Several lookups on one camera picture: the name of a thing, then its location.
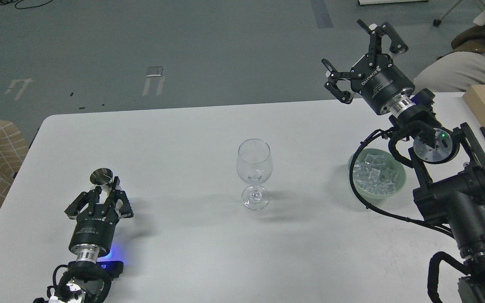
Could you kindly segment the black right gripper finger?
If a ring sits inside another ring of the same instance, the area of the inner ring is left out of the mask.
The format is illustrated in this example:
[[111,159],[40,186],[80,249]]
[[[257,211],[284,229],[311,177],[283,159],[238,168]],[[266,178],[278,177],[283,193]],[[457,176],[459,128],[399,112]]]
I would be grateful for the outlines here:
[[[379,26],[375,24],[369,26],[361,19],[358,19],[357,23],[370,36],[368,53],[365,57],[368,67],[376,67],[378,60],[381,58],[391,59],[392,55],[408,52],[408,45],[389,22],[385,22]],[[387,53],[384,53],[382,48],[383,36],[388,36],[390,40],[389,51]]]
[[325,58],[321,60],[321,63],[327,69],[325,82],[325,88],[339,101],[343,104],[351,104],[353,100],[352,93],[347,90],[340,90],[337,83],[340,80],[350,80],[353,77],[354,69],[349,72],[339,72],[331,62]]

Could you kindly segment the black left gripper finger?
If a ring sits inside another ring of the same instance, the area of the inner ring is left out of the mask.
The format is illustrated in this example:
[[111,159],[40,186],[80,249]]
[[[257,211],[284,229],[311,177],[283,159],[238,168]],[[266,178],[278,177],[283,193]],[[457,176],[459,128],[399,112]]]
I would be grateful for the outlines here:
[[99,202],[101,192],[102,189],[100,187],[94,187],[88,192],[81,192],[65,209],[67,217],[69,219],[77,219],[84,207],[86,207],[86,214],[92,217],[96,213],[96,204]]
[[126,192],[120,188],[119,177],[114,177],[111,183],[107,203],[116,210],[119,214],[119,219],[133,218],[133,209]]

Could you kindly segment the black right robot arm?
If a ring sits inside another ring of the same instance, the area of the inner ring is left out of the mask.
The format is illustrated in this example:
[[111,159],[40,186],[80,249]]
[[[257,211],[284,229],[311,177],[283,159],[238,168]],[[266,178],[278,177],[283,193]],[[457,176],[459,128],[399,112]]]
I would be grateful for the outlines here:
[[[437,252],[429,261],[427,293],[440,303],[440,264],[448,263],[463,276],[458,293],[463,303],[485,303],[485,152],[468,123],[449,130],[436,119],[435,95],[425,88],[414,94],[415,86],[383,53],[381,40],[391,40],[389,51],[404,53],[407,44],[391,24],[358,25],[369,35],[369,50],[348,72],[340,72],[327,59],[325,88],[340,102],[349,104],[358,93],[377,115],[389,114],[392,127],[373,131],[360,143],[349,161],[349,182],[355,196],[367,209],[404,222],[435,230],[454,238],[462,261]],[[366,201],[355,188],[352,169],[362,150],[373,140],[388,140],[389,153],[416,173],[419,188],[413,190],[423,220],[395,215]]]

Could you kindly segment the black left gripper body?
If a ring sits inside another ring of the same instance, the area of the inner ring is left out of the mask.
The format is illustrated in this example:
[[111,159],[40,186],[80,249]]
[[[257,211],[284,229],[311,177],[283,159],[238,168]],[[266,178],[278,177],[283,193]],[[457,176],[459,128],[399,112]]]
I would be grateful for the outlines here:
[[69,251],[76,254],[79,246],[94,245],[99,248],[99,257],[108,255],[113,243],[115,227],[119,222],[116,210],[108,203],[97,203],[96,213],[92,217],[83,210],[76,221]]

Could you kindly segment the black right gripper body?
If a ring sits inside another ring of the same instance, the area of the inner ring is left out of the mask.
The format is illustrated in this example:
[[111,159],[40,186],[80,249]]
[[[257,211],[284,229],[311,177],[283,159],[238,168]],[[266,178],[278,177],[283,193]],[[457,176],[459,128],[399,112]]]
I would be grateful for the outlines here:
[[377,115],[389,112],[385,106],[397,95],[411,96],[415,86],[388,54],[377,54],[370,66],[369,55],[363,55],[352,66],[352,73],[359,79],[351,79],[351,89],[362,96]]

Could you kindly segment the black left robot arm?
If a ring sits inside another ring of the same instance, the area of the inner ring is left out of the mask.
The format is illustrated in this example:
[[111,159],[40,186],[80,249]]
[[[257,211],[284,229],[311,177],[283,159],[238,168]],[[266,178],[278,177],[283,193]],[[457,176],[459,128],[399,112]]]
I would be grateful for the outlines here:
[[48,299],[36,303],[102,303],[109,295],[114,279],[123,273],[122,261],[100,261],[111,250],[117,223],[132,218],[133,210],[117,176],[91,176],[93,188],[81,192],[65,209],[76,221],[69,251],[75,261],[59,265],[65,272],[47,287]]

